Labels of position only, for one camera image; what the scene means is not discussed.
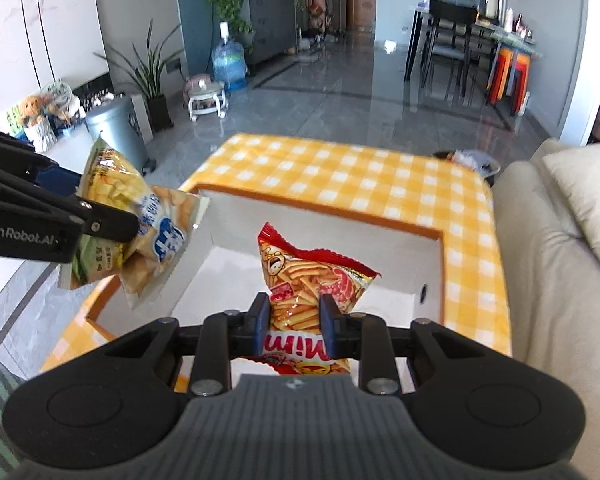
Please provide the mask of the black dining chair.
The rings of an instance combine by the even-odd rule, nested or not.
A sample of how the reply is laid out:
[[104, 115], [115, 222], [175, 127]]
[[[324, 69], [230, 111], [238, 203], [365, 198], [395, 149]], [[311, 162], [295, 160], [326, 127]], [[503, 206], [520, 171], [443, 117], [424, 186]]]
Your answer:
[[462, 6], [445, 0], [429, 1], [430, 24], [426, 33], [419, 85], [424, 88], [430, 79], [434, 57], [445, 58], [458, 69], [456, 84], [466, 96], [471, 58], [471, 33], [478, 20], [476, 6]]

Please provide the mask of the teddy bear toy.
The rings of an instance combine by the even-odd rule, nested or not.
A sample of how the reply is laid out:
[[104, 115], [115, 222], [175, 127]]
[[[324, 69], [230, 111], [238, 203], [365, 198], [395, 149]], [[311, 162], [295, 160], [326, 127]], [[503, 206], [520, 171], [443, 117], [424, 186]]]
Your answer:
[[29, 128], [44, 119], [44, 100], [40, 96], [28, 96], [19, 105], [20, 124]]

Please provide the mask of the silver trash bin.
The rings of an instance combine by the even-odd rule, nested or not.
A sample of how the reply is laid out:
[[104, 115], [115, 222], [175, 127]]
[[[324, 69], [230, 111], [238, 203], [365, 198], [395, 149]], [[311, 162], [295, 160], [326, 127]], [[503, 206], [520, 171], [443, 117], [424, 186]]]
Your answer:
[[149, 156], [129, 96], [92, 108], [85, 115], [85, 125], [94, 140], [102, 138], [132, 162], [143, 176], [156, 169], [157, 162]]

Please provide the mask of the dark grey cabinet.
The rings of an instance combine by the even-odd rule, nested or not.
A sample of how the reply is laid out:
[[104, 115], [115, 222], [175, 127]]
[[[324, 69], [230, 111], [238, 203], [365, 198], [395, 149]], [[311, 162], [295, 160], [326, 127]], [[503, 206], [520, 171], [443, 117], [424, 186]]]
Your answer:
[[249, 25], [249, 32], [244, 32], [240, 40], [249, 65], [296, 47], [294, 0], [242, 0], [240, 18]]

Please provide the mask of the potted long-leaf plant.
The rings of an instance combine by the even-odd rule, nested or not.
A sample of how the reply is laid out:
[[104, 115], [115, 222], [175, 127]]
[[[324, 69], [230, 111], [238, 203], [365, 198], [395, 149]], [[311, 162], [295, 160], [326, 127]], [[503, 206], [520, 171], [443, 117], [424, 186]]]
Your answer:
[[181, 30], [181, 24], [175, 25], [163, 40], [159, 40], [156, 44], [152, 42], [153, 30], [154, 20], [150, 20], [143, 55], [140, 55], [136, 45], [132, 44], [134, 61], [114, 47], [109, 48], [112, 56], [97, 52], [94, 55], [96, 58], [106, 61], [109, 65], [117, 67], [118, 70], [122, 70], [131, 79], [144, 98], [152, 131], [160, 132], [173, 127], [166, 95], [162, 88], [162, 75], [166, 71], [166, 66], [174, 60], [178, 60], [184, 49], [176, 50], [167, 56], [163, 55], [164, 47]]

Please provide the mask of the dining table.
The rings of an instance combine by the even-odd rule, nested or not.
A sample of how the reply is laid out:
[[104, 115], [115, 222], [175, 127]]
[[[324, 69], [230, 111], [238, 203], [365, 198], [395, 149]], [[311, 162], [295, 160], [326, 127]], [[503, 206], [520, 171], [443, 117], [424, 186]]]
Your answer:
[[422, 32], [422, 23], [424, 22], [424, 18], [429, 18], [429, 21], [432, 22], [430, 4], [435, 2], [442, 5], [443, 11], [451, 11], [453, 15], [458, 14], [461, 18], [466, 18], [466, 16], [475, 18], [475, 23], [471, 25], [471, 35], [476, 38], [477, 42], [491, 41], [492, 44], [494, 44], [494, 52], [496, 52], [500, 47], [508, 47], [514, 52], [528, 55], [530, 58], [540, 58], [542, 56], [542, 53], [533, 44], [523, 40], [521, 36], [518, 36], [513, 32], [506, 32], [506, 30], [501, 26], [479, 20], [478, 9], [475, 6], [458, 4], [446, 0], [429, 0], [428, 2], [421, 2], [417, 6], [413, 6], [413, 27], [405, 62], [405, 81], [411, 80], [412, 70], [416, 60], [416, 54], [420, 40], [420, 33]]

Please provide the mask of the yellow biscuit snack bag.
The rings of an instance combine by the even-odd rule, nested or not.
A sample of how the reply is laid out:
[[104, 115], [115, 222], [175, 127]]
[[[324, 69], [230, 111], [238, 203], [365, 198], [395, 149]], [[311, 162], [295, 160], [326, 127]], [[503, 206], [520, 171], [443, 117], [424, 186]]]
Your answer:
[[92, 146], [76, 197], [88, 218], [58, 285], [75, 290], [116, 276], [132, 307], [158, 294], [209, 206], [197, 194], [148, 184], [102, 139]]

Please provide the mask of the small waste basket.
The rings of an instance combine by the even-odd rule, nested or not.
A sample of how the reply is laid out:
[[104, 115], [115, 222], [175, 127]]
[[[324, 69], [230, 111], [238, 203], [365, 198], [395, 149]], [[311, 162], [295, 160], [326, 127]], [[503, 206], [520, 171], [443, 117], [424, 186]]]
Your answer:
[[495, 177], [502, 169], [495, 158], [478, 150], [438, 151], [432, 156], [475, 171], [490, 186], [494, 185]]

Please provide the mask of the stacked orange red stools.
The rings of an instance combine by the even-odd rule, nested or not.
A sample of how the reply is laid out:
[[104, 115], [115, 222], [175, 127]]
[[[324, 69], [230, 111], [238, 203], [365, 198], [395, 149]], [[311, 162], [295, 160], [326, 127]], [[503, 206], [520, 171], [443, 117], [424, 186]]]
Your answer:
[[510, 114], [521, 115], [528, 99], [530, 66], [527, 53], [499, 46], [486, 84], [486, 102], [495, 105], [508, 96]]

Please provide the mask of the yellow checkered tablecloth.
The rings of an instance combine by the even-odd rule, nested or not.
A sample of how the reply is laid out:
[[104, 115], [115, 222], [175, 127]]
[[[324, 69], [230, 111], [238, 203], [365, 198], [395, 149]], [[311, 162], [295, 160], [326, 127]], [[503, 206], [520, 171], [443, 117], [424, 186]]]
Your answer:
[[[491, 192], [475, 171], [435, 158], [362, 146], [239, 133], [178, 190], [202, 196], [228, 188], [261, 198], [332, 209], [426, 229], [442, 241], [438, 323], [501, 353], [512, 350], [504, 273]], [[116, 276], [94, 282], [45, 361], [54, 368], [113, 340], [92, 311], [114, 291]]]

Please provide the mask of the red Mimi snack bag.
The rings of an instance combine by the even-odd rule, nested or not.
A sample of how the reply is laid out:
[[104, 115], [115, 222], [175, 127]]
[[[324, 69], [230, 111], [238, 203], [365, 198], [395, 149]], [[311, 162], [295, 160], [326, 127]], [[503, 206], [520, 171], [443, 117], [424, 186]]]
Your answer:
[[263, 353], [250, 360], [281, 375], [350, 374], [347, 359], [326, 351], [318, 304], [330, 295], [342, 314], [350, 313], [378, 273], [326, 248], [294, 247], [271, 223], [262, 226], [258, 244], [271, 318]]

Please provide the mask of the blue water jug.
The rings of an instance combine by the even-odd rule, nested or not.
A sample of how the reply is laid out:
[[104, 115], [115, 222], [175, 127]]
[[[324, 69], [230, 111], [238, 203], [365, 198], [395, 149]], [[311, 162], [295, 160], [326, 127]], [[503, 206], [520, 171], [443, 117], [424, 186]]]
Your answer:
[[230, 36], [227, 22], [220, 23], [220, 43], [211, 53], [213, 76], [227, 91], [243, 89], [247, 85], [247, 64], [244, 48]]

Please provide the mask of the small white rolling stool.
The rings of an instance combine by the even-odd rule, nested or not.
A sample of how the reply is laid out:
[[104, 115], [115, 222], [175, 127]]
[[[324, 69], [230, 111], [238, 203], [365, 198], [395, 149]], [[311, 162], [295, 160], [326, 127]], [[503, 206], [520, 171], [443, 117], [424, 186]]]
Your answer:
[[228, 109], [224, 82], [214, 81], [208, 74], [186, 79], [183, 100], [191, 122], [196, 122], [199, 116], [210, 114], [223, 119]]

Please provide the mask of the orange cardboard box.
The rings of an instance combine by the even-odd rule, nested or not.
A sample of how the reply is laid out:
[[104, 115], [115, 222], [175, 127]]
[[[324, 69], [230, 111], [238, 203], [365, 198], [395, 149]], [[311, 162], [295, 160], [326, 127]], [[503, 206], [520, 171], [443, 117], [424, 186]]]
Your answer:
[[[158, 294], [132, 307], [120, 278], [111, 295], [92, 311], [96, 327], [114, 335], [110, 350], [117, 358], [136, 359], [153, 367], [168, 384], [182, 368], [192, 371], [188, 329], [209, 315], [236, 309], [246, 312], [266, 287], [258, 244], [265, 223], [299, 249], [326, 248], [364, 263], [378, 273], [353, 310], [382, 318], [393, 336], [400, 392], [411, 383], [408, 359], [415, 318], [438, 322], [442, 307], [442, 241], [439, 234], [380, 222], [365, 214], [306, 209], [298, 204], [261, 198], [228, 188], [204, 191], [209, 206], [200, 225]], [[232, 381], [242, 375], [280, 375], [251, 358], [232, 361]], [[358, 362], [350, 374], [284, 375], [293, 387], [308, 376], [344, 375], [358, 385]]]

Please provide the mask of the beige sofa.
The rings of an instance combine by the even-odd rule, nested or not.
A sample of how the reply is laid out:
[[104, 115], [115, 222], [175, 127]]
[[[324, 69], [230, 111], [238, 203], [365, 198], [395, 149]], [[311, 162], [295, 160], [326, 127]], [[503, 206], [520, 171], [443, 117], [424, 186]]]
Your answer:
[[515, 359], [580, 396], [586, 425], [571, 463], [600, 479], [600, 260], [550, 173], [545, 155], [572, 148], [545, 140], [492, 188]]

